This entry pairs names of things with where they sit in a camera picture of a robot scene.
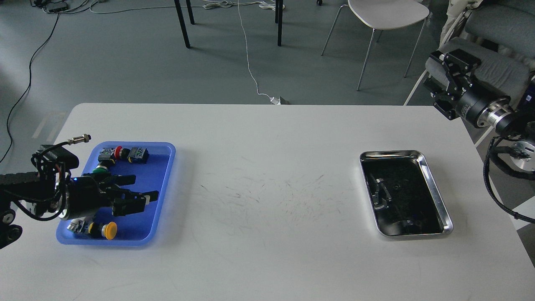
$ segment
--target gray cushion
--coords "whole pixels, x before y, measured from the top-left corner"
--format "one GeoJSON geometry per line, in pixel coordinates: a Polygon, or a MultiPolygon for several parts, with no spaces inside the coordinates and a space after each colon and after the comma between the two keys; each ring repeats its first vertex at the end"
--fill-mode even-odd
{"type": "Polygon", "coordinates": [[[472,11],[464,30],[517,53],[535,57],[535,15],[529,13],[535,9],[533,2],[524,0],[523,6],[515,1],[482,5],[472,11]]]}
{"type": "MultiPolygon", "coordinates": [[[[442,52],[455,49],[462,49],[481,59],[481,66],[475,70],[474,75],[477,79],[485,81],[511,96],[510,105],[513,108],[516,107],[520,97],[528,87],[529,69],[527,66],[459,37],[453,38],[439,48],[442,52]]],[[[446,73],[439,63],[428,59],[425,68],[440,83],[445,86],[448,84],[446,73]]]]}

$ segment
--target metal chair leg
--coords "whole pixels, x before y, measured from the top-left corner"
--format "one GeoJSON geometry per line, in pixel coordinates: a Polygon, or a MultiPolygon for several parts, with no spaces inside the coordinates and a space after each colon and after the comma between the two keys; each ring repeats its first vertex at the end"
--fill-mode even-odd
{"type": "Polygon", "coordinates": [[[186,24],[184,23],[184,15],[182,14],[182,8],[180,8],[180,0],[174,0],[174,5],[177,8],[178,21],[180,23],[180,29],[182,30],[182,36],[184,37],[184,44],[186,48],[190,48],[188,32],[186,31],[186,24]]]}
{"type": "Polygon", "coordinates": [[[422,23],[422,29],[420,29],[420,34],[418,35],[418,40],[416,40],[416,44],[414,45],[414,49],[412,50],[412,54],[410,55],[409,65],[407,65],[407,69],[405,70],[405,74],[403,77],[407,77],[407,73],[409,72],[410,63],[412,63],[412,57],[414,56],[414,52],[416,52],[416,47],[418,46],[418,42],[420,41],[420,37],[422,37],[422,32],[424,31],[425,21],[427,18],[424,19],[424,22],[422,23]]]}
{"type": "Polygon", "coordinates": [[[190,0],[186,0],[186,6],[188,7],[189,22],[192,25],[195,25],[195,19],[193,19],[192,2],[190,0]]]}
{"type": "Polygon", "coordinates": [[[331,27],[331,31],[329,31],[329,36],[327,37],[327,41],[325,42],[325,46],[323,46],[322,55],[325,52],[325,48],[327,48],[327,43],[329,43],[329,39],[331,38],[331,34],[333,33],[334,25],[336,25],[336,21],[338,20],[338,16],[340,15],[340,11],[342,10],[342,7],[347,6],[347,4],[344,4],[340,6],[338,9],[338,13],[336,14],[336,18],[334,18],[333,26],[331,27]]]}
{"type": "Polygon", "coordinates": [[[368,57],[370,56],[371,45],[373,44],[373,36],[375,35],[376,29],[374,28],[371,32],[370,45],[368,46],[368,52],[366,52],[366,59],[364,59],[364,65],[362,66],[361,77],[358,79],[357,91],[360,91],[362,76],[364,75],[364,69],[366,69],[366,64],[368,63],[368,57]]]}
{"type": "Polygon", "coordinates": [[[381,35],[383,34],[383,31],[379,31],[379,34],[377,35],[377,40],[375,43],[379,43],[379,39],[381,39],[381,35]]]}

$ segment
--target white chair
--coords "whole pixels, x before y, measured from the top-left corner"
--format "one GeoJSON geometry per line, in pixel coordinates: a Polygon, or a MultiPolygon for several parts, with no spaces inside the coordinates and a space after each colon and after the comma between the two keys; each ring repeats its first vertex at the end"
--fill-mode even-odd
{"type": "Polygon", "coordinates": [[[424,20],[422,23],[422,29],[420,30],[420,34],[418,35],[418,40],[416,40],[414,50],[412,51],[412,55],[410,56],[409,65],[407,66],[407,70],[405,71],[405,74],[403,76],[406,77],[407,72],[409,71],[410,63],[412,62],[412,57],[416,50],[416,46],[418,46],[418,42],[420,41],[420,37],[422,36],[425,19],[429,15],[429,9],[414,0],[348,0],[347,3],[348,4],[344,4],[338,9],[338,13],[336,15],[336,18],[334,19],[333,26],[331,27],[331,31],[329,32],[329,36],[327,37],[327,41],[325,42],[325,46],[323,47],[322,55],[325,52],[325,48],[327,47],[329,39],[331,38],[334,25],[336,25],[336,21],[338,19],[338,16],[340,15],[340,10],[344,6],[349,6],[353,13],[364,24],[373,29],[370,39],[370,45],[368,46],[368,52],[366,53],[366,59],[364,60],[364,65],[362,66],[361,77],[358,80],[357,91],[359,91],[362,82],[362,75],[364,75],[364,69],[366,69],[368,57],[370,56],[370,50],[373,44],[373,37],[375,35],[375,32],[381,31],[380,33],[382,33],[383,30],[407,27],[409,25],[424,20]]]}

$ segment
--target screw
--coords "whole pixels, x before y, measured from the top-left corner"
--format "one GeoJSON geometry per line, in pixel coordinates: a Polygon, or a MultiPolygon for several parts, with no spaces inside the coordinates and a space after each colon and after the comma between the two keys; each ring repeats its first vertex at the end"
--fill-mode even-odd
{"type": "Polygon", "coordinates": [[[13,213],[8,212],[2,217],[2,222],[6,225],[9,225],[15,217],[13,216],[13,213]]]}
{"type": "Polygon", "coordinates": [[[20,237],[20,229],[18,228],[13,228],[11,229],[11,231],[9,231],[9,233],[7,234],[7,239],[8,240],[17,240],[19,237],[20,237]]]}

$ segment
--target blue tray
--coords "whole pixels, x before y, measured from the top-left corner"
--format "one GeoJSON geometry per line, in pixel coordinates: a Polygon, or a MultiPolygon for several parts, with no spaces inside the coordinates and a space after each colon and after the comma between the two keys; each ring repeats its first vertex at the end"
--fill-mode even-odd
{"type": "Polygon", "coordinates": [[[56,230],[56,238],[60,243],[67,245],[141,246],[153,238],[158,227],[158,220],[162,211],[165,190],[176,149],[167,142],[103,142],[93,149],[82,173],[90,173],[97,166],[98,154],[102,148],[116,147],[118,145],[125,148],[144,147],[149,152],[149,158],[147,164],[117,161],[117,164],[110,168],[110,172],[113,175],[136,175],[135,184],[121,187],[135,192],[157,190],[159,191],[158,200],[145,206],[144,212],[127,216],[116,217],[111,214],[111,208],[101,208],[96,215],[95,222],[115,222],[117,224],[117,235],[112,240],[74,234],[67,230],[70,221],[62,220],[56,230]]]}

